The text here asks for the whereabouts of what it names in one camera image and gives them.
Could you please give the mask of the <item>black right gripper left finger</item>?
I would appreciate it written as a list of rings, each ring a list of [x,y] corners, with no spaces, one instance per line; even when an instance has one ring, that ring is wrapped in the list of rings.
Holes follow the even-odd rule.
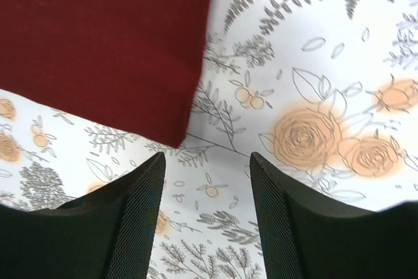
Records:
[[[24,212],[2,206],[1,277],[145,278],[165,169],[159,152],[58,208]]]

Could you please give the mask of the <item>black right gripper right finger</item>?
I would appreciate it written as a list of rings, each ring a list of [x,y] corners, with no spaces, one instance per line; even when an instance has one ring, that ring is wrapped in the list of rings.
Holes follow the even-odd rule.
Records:
[[[417,203],[373,212],[309,188],[257,152],[249,167],[268,278],[417,277]]]

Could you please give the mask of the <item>dark red t-shirt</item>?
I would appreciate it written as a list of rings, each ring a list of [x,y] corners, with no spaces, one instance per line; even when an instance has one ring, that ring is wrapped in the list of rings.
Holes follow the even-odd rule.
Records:
[[[1,0],[1,88],[167,146],[185,139],[210,0]]]

